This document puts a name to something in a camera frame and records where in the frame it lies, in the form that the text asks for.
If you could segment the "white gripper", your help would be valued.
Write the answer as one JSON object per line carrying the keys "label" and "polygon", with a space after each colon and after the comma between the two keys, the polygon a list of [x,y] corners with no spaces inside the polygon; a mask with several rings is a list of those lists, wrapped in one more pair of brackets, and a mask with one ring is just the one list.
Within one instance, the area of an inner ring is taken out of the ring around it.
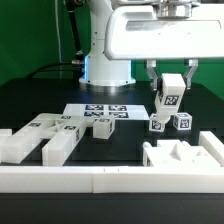
{"label": "white gripper", "polygon": [[[151,6],[119,7],[107,23],[104,53],[110,60],[185,59],[190,89],[197,59],[224,57],[224,5],[201,5],[188,19],[158,19]],[[146,60],[144,68],[159,91],[156,61]]]}

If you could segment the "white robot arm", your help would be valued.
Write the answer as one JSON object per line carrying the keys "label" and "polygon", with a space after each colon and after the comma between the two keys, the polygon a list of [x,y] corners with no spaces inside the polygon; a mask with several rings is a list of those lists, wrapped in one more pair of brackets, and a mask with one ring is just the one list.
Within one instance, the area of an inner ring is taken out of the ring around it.
{"label": "white robot arm", "polygon": [[186,84],[198,60],[224,58],[224,2],[201,0],[91,0],[103,24],[103,54],[109,60],[186,59]]}

